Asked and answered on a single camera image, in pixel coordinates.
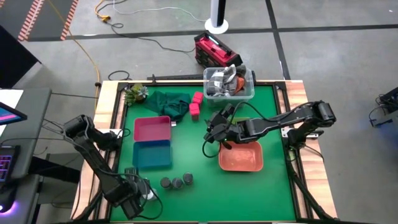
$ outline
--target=green cloth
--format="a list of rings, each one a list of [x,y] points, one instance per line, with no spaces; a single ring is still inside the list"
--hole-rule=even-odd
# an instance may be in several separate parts
[[[172,121],[180,121],[189,110],[191,96],[187,93],[162,93],[155,91],[144,106],[159,114],[169,116]]]

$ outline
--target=plastic bin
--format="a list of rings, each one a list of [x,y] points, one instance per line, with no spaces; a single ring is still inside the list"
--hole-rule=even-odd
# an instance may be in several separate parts
[[[226,171],[258,172],[262,169],[262,147],[258,142],[236,144],[228,142],[232,149],[227,149],[221,144],[218,154],[218,163]]]
[[[171,124],[169,116],[137,118],[134,121],[134,141],[170,140]]]
[[[249,101],[254,97],[254,82],[253,75],[250,69],[246,68],[246,74],[244,78],[246,79],[246,84],[244,90],[239,92],[239,96],[209,96],[207,95],[207,84],[211,76],[215,72],[224,70],[224,68],[206,68],[203,72],[203,92],[207,100],[207,104],[210,107],[225,107],[228,103],[236,106],[239,102]]]
[[[170,167],[172,165],[170,140],[135,142],[132,164],[138,169]]]

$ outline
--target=blue tray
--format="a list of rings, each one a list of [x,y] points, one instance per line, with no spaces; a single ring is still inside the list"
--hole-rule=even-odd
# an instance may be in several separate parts
[[[138,169],[170,167],[172,165],[170,140],[135,142],[132,165]]]

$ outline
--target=gray floor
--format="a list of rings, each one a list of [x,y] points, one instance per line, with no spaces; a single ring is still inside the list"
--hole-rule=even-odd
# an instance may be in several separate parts
[[[209,15],[209,0],[137,0],[117,5],[134,11],[175,6],[199,19]],[[80,1],[73,18],[74,34],[110,34],[108,26],[93,14],[96,2]],[[278,27],[354,26],[398,23],[397,1],[272,1]],[[227,2],[226,18],[233,28],[270,27],[265,1]],[[157,32],[201,29],[203,23],[180,11],[116,14],[103,11],[113,22],[123,22],[123,32]],[[304,80],[309,100],[330,102],[338,118],[326,130],[320,144],[325,156],[338,216],[342,220],[369,223],[396,223],[398,213],[398,140],[392,125],[372,128],[368,113],[375,97],[398,84],[398,30],[355,30],[281,33],[292,79]],[[283,79],[274,36],[228,34],[219,38],[239,52],[247,66],[261,79]],[[192,36],[158,37],[166,47],[191,50]],[[133,79],[152,74],[186,75],[201,73],[193,54],[161,50],[155,43],[137,39],[97,39],[80,41],[98,64],[103,80],[110,72],[127,70]],[[94,95],[95,71],[84,53],[70,40],[24,42],[44,67],[31,74],[20,87],[49,86],[55,92]],[[52,96],[46,117],[58,122],[78,114],[93,115],[90,99]],[[54,137],[48,132],[46,137]],[[73,152],[61,142],[41,141],[38,151],[48,146],[50,153]],[[69,210],[42,209],[38,223],[64,221]]]

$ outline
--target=pink tray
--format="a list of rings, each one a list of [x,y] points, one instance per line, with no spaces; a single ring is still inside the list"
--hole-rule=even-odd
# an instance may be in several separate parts
[[[263,167],[262,147],[258,142],[236,144],[228,142],[232,149],[221,144],[218,163],[223,170],[257,172]]]
[[[169,116],[137,118],[134,121],[134,141],[157,141],[171,139]]]

